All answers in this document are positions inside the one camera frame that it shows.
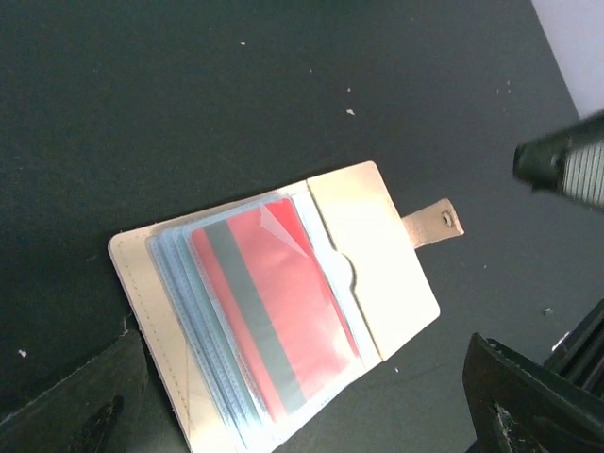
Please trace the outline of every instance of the black plastic object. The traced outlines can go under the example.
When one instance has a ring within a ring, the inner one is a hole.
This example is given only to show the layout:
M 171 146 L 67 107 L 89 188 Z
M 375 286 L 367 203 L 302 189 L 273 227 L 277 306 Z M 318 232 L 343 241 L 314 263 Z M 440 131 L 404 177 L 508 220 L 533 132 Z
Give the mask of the black plastic object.
M 141 337 L 129 330 L 68 377 L 3 413 L 0 452 L 124 452 L 146 383 Z
M 534 189 L 560 192 L 567 154 L 604 140 L 604 111 L 546 137 L 518 145 L 513 174 Z
M 463 386 L 477 433 L 469 452 L 604 451 L 604 300 L 540 366 L 475 333 Z

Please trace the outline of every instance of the card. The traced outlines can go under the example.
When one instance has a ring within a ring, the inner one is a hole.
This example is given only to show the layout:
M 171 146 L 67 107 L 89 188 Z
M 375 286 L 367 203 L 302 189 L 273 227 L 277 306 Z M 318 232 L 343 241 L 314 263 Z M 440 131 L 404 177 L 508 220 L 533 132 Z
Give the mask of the card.
M 290 199 L 195 229 L 190 240 L 275 420 L 296 412 L 358 358 Z

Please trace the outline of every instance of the black table surface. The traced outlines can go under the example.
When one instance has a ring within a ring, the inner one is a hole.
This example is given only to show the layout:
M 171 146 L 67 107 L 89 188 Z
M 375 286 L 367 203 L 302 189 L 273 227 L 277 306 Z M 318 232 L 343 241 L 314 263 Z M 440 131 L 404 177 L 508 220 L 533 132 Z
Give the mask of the black table surface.
M 578 119 L 532 5 L 253 3 L 0 8 L 0 395 L 123 331 L 114 233 L 372 159 L 401 214 L 459 211 L 418 252 L 442 314 L 278 451 L 464 451 L 471 333 L 542 361 L 604 293 L 604 219 L 512 179 Z M 185 449 L 152 371 L 131 450 Z

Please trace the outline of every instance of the clear plastic pocket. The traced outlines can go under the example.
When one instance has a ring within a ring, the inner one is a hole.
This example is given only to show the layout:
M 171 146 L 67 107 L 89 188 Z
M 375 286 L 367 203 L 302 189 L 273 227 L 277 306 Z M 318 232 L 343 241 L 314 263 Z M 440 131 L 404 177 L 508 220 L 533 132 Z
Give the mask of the clear plastic pocket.
M 309 193 L 164 229 L 148 247 L 242 452 L 275 449 L 378 359 Z

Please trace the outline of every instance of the gray stripe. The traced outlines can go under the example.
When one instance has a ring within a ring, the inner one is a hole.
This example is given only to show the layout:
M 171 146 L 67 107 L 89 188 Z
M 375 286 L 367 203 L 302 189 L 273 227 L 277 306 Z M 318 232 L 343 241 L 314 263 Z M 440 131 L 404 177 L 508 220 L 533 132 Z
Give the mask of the gray stripe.
M 245 266 L 233 233 L 226 221 L 208 225 L 204 231 L 283 407 L 287 413 L 294 413 L 306 403 L 306 398 Z

